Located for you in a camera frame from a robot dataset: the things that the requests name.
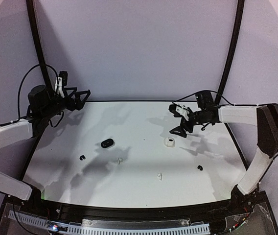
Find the white earbud charging case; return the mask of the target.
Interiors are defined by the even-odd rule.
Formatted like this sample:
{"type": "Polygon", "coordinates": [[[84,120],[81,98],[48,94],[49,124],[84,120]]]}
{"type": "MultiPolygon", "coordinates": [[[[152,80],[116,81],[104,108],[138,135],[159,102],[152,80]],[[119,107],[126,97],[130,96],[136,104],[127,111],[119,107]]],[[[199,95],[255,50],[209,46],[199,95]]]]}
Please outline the white earbud charging case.
{"type": "Polygon", "coordinates": [[[167,137],[164,139],[163,143],[166,147],[173,148],[175,146],[175,139],[172,137],[167,137]]]}

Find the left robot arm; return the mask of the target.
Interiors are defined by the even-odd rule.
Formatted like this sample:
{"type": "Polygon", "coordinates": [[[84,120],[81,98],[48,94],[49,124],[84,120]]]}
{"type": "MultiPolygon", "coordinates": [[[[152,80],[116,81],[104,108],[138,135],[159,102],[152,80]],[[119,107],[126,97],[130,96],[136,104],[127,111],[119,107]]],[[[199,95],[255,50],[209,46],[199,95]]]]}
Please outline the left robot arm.
{"type": "MultiPolygon", "coordinates": [[[[50,96],[45,85],[34,87],[28,94],[26,117],[0,125],[0,149],[41,135],[51,125],[54,116],[63,115],[64,110],[81,110],[90,94],[90,90],[78,91],[76,87],[57,86],[56,93],[50,96]]],[[[0,172],[0,193],[28,201],[39,191],[32,185],[0,172]]]]}

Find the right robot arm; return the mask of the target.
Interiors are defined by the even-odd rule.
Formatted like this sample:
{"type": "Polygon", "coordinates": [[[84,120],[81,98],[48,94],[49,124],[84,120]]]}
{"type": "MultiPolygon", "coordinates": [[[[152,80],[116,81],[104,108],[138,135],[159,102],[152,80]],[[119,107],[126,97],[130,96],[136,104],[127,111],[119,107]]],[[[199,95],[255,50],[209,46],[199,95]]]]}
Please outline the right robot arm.
{"type": "Polygon", "coordinates": [[[211,90],[194,93],[198,111],[179,105],[173,101],[169,105],[169,112],[180,118],[179,126],[170,130],[173,135],[186,138],[192,133],[194,126],[217,123],[239,123],[252,125],[257,128],[257,148],[255,156],[243,178],[234,187],[232,193],[248,195],[252,193],[261,181],[268,168],[278,157],[278,104],[216,104],[211,90]]]}

